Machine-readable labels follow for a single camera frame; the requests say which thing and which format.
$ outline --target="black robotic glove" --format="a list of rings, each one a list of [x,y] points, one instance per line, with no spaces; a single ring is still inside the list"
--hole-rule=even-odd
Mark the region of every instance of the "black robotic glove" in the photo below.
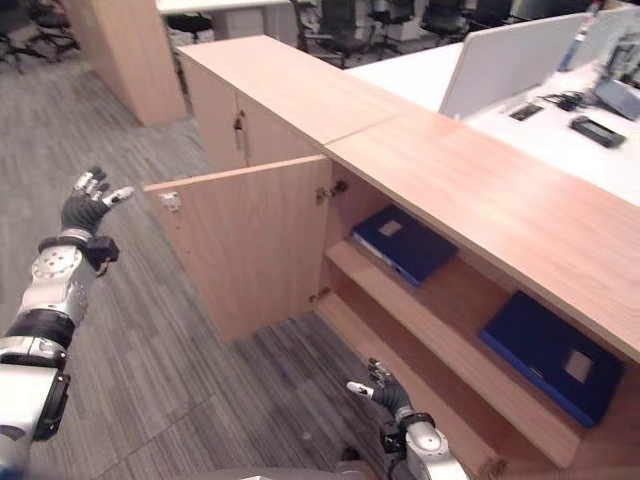
[[[62,207],[62,230],[78,229],[95,235],[102,218],[116,205],[133,195],[132,187],[124,187],[103,198],[109,183],[100,167],[82,174]]]
[[[400,410],[406,409],[407,413],[413,411],[409,394],[384,364],[370,358],[368,369],[369,378],[376,383],[376,387],[349,382],[347,388],[350,391],[382,405],[396,419]]]

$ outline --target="metal hinge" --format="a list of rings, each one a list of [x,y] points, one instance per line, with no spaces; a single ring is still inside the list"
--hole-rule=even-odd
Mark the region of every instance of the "metal hinge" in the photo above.
[[[315,295],[310,295],[309,296],[309,303],[316,303],[318,300],[320,300],[323,297],[327,296],[330,291],[331,291],[331,289],[329,287],[324,287],[322,290],[320,290]]]
[[[160,197],[160,204],[164,208],[172,213],[180,211],[182,200],[180,199],[180,195],[178,194],[178,192],[161,193],[158,196]]]
[[[319,188],[318,190],[316,190],[316,203],[320,205],[325,200],[337,197],[341,193],[346,192],[348,188],[349,185],[347,184],[347,182],[344,182],[342,180],[338,180],[333,188],[329,190],[327,190],[326,188]]]

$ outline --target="white desk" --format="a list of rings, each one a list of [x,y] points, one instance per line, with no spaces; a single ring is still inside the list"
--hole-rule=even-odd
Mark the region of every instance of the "white desk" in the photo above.
[[[156,0],[156,7],[161,15],[209,13],[218,40],[266,34],[296,44],[297,27],[289,0]]]
[[[526,99],[567,90],[584,91],[596,77],[595,64],[556,73],[544,85],[527,92]],[[521,98],[520,106],[525,100]],[[545,109],[523,122],[509,117],[518,107],[507,101],[472,115],[465,123],[640,206],[640,124],[602,108],[565,112],[545,101],[537,103]],[[581,114],[626,136],[626,142],[608,149],[570,129],[569,122]]]
[[[351,68],[347,73],[437,112],[462,53],[462,42]]]
[[[462,43],[404,55],[362,67],[349,74],[438,111],[462,52]],[[555,73],[544,85],[511,98],[465,119],[472,127],[529,155],[587,180],[624,200],[640,205],[640,125],[607,112],[590,108],[591,119],[627,137],[617,149],[607,149],[568,127],[580,113],[569,113],[541,102],[545,110],[524,122],[508,113],[538,95],[584,90],[593,85],[595,64],[566,73]]]
[[[156,0],[156,7],[161,15],[176,15],[180,13],[261,8],[287,3],[289,3],[289,0]]]

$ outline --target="gray carpet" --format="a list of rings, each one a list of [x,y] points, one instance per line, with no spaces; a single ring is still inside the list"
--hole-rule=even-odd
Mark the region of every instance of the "gray carpet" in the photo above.
[[[209,172],[193,119],[142,128],[79,53],[0,64],[0,328],[13,321],[38,242],[86,167],[112,184]],[[343,388],[357,358],[312,314],[222,344],[142,194],[103,225],[122,255],[91,294],[71,347],[59,434],[33,468],[156,479],[248,465],[331,469],[345,445],[378,469],[384,418]]]

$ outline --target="cabinet door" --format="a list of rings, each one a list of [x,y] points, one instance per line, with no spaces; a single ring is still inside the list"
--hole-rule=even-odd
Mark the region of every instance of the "cabinet door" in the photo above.
[[[200,139],[214,172],[246,167],[241,130],[234,129],[236,93],[211,72],[182,56]]]
[[[297,316],[319,290],[331,161],[317,155],[145,188],[225,340]],[[170,212],[165,194],[181,206]]]
[[[255,101],[238,94],[243,146],[249,165],[262,165],[319,153],[293,127],[287,125]]]

